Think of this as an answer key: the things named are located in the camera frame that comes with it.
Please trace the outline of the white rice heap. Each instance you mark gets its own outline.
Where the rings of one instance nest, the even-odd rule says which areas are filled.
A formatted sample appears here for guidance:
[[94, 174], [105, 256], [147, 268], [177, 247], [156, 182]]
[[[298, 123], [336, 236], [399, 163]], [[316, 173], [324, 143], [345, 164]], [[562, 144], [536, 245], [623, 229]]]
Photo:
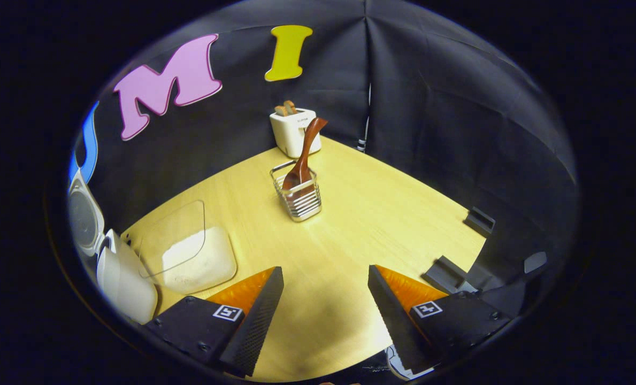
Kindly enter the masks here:
[[205, 290], [234, 277], [236, 263], [227, 233], [219, 227], [201, 230], [162, 255], [164, 285], [183, 294]]

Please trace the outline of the black backdrop cloth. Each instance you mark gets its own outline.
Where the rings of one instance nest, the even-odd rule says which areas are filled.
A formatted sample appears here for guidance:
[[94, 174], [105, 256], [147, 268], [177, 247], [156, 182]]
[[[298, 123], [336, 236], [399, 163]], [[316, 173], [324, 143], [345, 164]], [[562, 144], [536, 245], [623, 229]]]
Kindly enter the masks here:
[[[178, 106], [122, 141], [117, 85], [157, 71], [177, 48], [218, 34], [217, 95]], [[482, 291], [517, 280], [545, 252], [553, 272], [528, 279], [519, 317], [550, 291], [576, 227], [570, 142], [548, 96], [508, 56], [452, 20], [403, 0], [242, 0], [193, 18], [140, 51], [98, 98], [98, 155], [83, 173], [110, 224], [125, 230], [198, 180], [271, 147], [262, 102], [291, 95], [330, 120], [327, 135], [498, 221], [479, 253]]]

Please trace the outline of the black plastic stand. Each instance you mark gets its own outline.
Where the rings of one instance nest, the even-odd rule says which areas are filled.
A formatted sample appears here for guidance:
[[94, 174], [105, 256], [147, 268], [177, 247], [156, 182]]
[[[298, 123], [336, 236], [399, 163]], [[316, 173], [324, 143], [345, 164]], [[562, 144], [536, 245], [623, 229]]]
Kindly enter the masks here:
[[475, 232], [481, 234], [484, 238], [488, 238], [492, 235], [496, 225], [496, 221], [492, 217], [476, 206], [470, 208], [463, 223], [471, 229], [474, 229]]
[[428, 268], [421, 278], [437, 290], [449, 295], [464, 290], [467, 272], [455, 265], [446, 256], [440, 256]]

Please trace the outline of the brown wooden spoon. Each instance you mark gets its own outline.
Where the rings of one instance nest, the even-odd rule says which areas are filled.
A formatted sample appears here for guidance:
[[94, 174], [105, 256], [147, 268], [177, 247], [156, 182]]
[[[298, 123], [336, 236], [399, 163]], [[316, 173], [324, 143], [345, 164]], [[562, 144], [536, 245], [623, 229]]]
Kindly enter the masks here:
[[315, 117], [315, 119], [310, 122], [307, 129], [305, 130], [301, 154], [298, 157], [293, 168], [290, 169], [283, 180], [283, 190], [291, 190], [311, 180], [310, 168], [308, 166], [310, 148], [313, 144], [313, 141], [315, 141], [316, 136], [318, 136], [320, 130], [323, 129], [323, 127], [325, 127], [327, 124], [328, 120], [321, 119], [320, 117]]

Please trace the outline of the white rice cooker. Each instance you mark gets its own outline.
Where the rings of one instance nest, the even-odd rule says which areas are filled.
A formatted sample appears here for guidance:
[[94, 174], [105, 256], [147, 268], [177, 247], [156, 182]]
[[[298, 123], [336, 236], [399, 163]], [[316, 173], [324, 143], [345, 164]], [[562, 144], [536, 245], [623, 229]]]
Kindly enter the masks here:
[[129, 244], [114, 229], [105, 229], [102, 210], [80, 169], [71, 179], [67, 202], [73, 241], [103, 297], [132, 321], [151, 321], [156, 287], [140, 275], [143, 265]]

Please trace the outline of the metal wire chopstick holder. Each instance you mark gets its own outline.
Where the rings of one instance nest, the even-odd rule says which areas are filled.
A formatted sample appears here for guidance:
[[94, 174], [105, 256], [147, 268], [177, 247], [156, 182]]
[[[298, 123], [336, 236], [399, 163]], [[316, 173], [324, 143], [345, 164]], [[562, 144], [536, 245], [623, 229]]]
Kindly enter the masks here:
[[305, 221], [322, 210], [322, 199], [317, 174], [309, 168], [311, 178], [307, 182], [284, 189], [283, 183], [296, 160], [287, 161], [272, 168], [269, 172], [273, 180], [274, 191], [281, 207], [294, 222]]

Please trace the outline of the white toaster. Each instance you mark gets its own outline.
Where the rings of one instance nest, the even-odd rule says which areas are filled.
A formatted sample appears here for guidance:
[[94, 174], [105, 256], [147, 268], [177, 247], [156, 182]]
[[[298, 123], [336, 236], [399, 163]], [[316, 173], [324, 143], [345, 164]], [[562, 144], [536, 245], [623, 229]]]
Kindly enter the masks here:
[[296, 159], [302, 154], [305, 130], [315, 117], [315, 111], [305, 108], [297, 108], [296, 114], [288, 116], [276, 112], [269, 115], [277, 147], [286, 156]]

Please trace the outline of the clear plastic container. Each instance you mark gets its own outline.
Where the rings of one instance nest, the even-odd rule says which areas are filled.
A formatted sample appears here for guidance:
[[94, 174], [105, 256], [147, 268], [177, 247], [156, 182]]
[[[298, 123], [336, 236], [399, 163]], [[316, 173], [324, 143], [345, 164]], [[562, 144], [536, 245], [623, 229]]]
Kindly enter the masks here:
[[[155, 224], [148, 227], [147, 231], [142, 236], [139, 248], [137, 249], [139, 251], [137, 255], [139, 256], [139, 259], [143, 265], [142, 268], [140, 269], [140, 275], [143, 278], [146, 278], [147, 280], [150, 280], [151, 282], [155, 283], [159, 287], [166, 288], [170, 291], [173, 291], [182, 295], [190, 295], [196, 292], [200, 292], [200, 291], [196, 291], [196, 292], [183, 294], [166, 287], [162, 279], [162, 273], [165, 271], [162, 265], [162, 255], [167, 249], [169, 249], [175, 243], [178, 243], [179, 241], [182, 241], [183, 239], [186, 239], [189, 236], [200, 232], [201, 230], [208, 230], [213, 227], [219, 227], [219, 226], [213, 226], [213, 227], [208, 226], [206, 219], [207, 217], [206, 217], [206, 211], [205, 211], [205, 204], [203, 201], [197, 200], [189, 204], [183, 205], [182, 207], [174, 210], [173, 212], [166, 215], [165, 217], [159, 219], [159, 221], [157, 221]], [[235, 258], [235, 253], [234, 253], [234, 249], [232, 247], [230, 238], [229, 238], [229, 243]]]

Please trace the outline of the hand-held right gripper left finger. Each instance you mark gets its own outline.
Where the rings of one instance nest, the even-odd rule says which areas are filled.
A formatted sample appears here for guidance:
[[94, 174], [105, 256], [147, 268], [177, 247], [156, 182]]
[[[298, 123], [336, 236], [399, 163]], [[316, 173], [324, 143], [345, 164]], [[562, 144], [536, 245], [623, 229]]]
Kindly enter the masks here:
[[147, 330], [201, 365], [251, 377], [283, 287], [282, 269], [273, 266], [207, 299], [185, 296], [147, 322]]

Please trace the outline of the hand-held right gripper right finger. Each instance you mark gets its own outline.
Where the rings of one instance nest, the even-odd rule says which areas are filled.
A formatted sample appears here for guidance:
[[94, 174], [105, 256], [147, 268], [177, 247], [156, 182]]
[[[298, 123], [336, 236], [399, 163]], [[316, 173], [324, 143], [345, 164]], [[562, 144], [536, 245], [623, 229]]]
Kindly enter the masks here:
[[475, 292], [447, 294], [380, 265], [367, 287], [405, 369], [446, 369], [499, 333], [512, 315]]

